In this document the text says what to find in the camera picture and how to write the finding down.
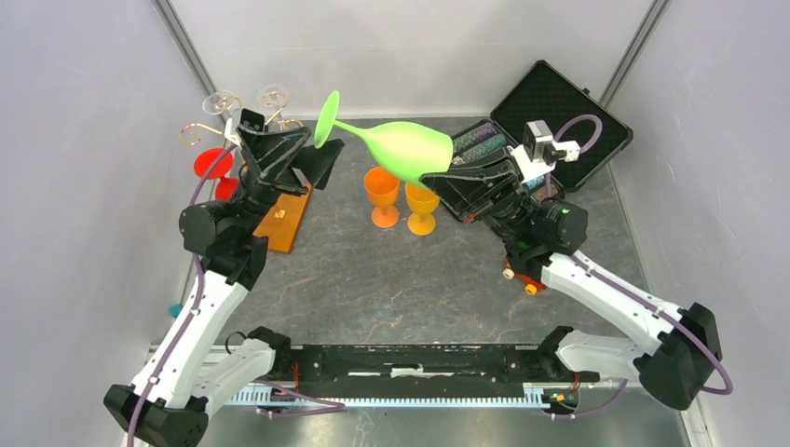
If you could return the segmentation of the yellow plastic wine glass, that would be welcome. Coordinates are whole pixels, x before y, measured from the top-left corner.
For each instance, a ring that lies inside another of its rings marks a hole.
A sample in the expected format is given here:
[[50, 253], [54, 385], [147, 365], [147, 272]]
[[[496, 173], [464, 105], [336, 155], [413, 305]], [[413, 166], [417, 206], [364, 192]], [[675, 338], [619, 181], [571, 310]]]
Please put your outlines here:
[[429, 189], [411, 183], [405, 185], [405, 195], [411, 211], [408, 229], [417, 236], [430, 234], [436, 227], [433, 212], [439, 205], [439, 198]]

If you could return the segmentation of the red plastic wine glass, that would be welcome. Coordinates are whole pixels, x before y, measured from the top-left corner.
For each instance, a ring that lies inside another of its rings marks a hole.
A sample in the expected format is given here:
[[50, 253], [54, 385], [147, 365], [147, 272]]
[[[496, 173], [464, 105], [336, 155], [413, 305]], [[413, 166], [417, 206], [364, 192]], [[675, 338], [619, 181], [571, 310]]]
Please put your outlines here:
[[223, 156], [225, 149], [215, 147], [202, 152], [193, 163], [193, 171], [198, 177], [209, 173], [208, 179], [218, 181], [214, 196], [218, 200], [228, 200], [238, 187], [239, 179], [229, 177], [234, 167], [235, 157], [232, 152]]

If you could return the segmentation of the green plastic wine glass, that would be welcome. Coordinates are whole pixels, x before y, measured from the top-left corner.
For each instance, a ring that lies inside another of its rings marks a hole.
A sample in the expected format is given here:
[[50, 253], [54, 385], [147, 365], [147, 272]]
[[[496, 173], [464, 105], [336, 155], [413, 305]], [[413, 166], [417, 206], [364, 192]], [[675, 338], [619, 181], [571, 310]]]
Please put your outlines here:
[[342, 129], [365, 144], [376, 163], [399, 180], [420, 186], [425, 174], [448, 171], [454, 156], [451, 137], [410, 121], [389, 121], [360, 128], [337, 119], [340, 92], [332, 91], [321, 107], [313, 145], [324, 146], [334, 128]]

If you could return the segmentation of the orange plastic wine glass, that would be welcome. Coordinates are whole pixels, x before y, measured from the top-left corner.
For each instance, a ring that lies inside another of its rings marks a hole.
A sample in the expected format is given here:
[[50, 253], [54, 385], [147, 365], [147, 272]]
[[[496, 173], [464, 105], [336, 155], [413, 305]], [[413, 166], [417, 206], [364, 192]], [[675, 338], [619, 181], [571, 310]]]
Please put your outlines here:
[[364, 176], [363, 186], [374, 208], [371, 220], [379, 228], [390, 228], [400, 218], [394, 206], [398, 195], [400, 180], [382, 167], [370, 169]]

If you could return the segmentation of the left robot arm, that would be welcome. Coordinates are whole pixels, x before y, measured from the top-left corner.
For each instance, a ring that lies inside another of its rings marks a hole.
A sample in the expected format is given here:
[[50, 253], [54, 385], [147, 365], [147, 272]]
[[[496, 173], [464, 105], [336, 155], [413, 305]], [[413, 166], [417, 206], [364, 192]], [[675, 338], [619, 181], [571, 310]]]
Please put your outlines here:
[[266, 266], [268, 240], [255, 229], [281, 196], [323, 189], [343, 148], [340, 139], [312, 141], [307, 128], [242, 131], [244, 165], [230, 198], [182, 211], [179, 229], [196, 267], [193, 289], [142, 370], [103, 399], [128, 445], [195, 446], [211, 417], [248, 383], [291, 371], [289, 337], [262, 327], [211, 369], [203, 362]]

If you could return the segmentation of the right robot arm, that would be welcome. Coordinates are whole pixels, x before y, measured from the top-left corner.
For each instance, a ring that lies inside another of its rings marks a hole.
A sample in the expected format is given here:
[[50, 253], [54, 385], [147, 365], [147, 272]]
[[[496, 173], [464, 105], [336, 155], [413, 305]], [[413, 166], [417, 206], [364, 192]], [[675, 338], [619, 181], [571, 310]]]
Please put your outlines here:
[[636, 381], [676, 410], [687, 409], [701, 392], [733, 392], [713, 312], [699, 303], [684, 308], [663, 300], [581, 252], [588, 211], [558, 196], [533, 197], [511, 156], [451, 166], [419, 180], [464, 221], [486, 222], [514, 275], [569, 296], [622, 332], [618, 338], [554, 330], [538, 354], [545, 377], [590, 372]]

